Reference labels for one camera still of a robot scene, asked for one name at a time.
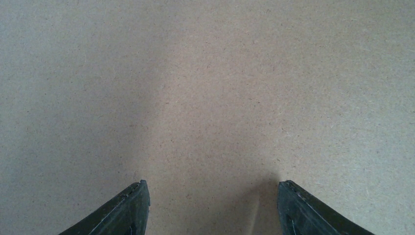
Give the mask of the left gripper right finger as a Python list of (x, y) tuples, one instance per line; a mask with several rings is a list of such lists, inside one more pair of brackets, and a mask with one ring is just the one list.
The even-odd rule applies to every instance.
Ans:
[(284, 235), (371, 235), (294, 181), (278, 185), (277, 210)]

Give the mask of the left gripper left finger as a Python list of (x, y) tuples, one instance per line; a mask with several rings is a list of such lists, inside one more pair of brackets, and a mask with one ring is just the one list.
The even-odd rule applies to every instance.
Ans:
[(132, 183), (62, 235), (143, 235), (150, 195), (145, 180)]

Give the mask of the brown backing board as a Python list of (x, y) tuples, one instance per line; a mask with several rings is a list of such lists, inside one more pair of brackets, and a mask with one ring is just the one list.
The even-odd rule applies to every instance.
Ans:
[(280, 234), (288, 179), (414, 234), (414, 1), (1, 1), (1, 234), (141, 179), (149, 235)]

